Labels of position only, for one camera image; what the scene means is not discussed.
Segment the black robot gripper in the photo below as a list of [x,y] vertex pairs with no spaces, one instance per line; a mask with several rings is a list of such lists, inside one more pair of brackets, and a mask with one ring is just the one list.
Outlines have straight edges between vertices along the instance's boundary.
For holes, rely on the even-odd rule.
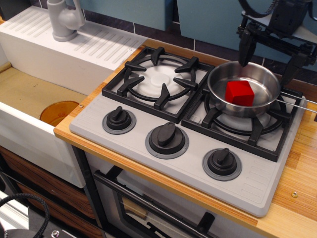
[[260,43],[291,56],[282,75],[280,85],[290,83],[303,66],[313,65],[317,60],[317,44],[313,33],[295,36],[303,28],[308,15],[312,20],[312,0],[274,0],[263,12],[254,10],[246,0],[240,0],[243,20],[238,27],[240,37],[238,61],[245,67],[251,60],[256,44]]

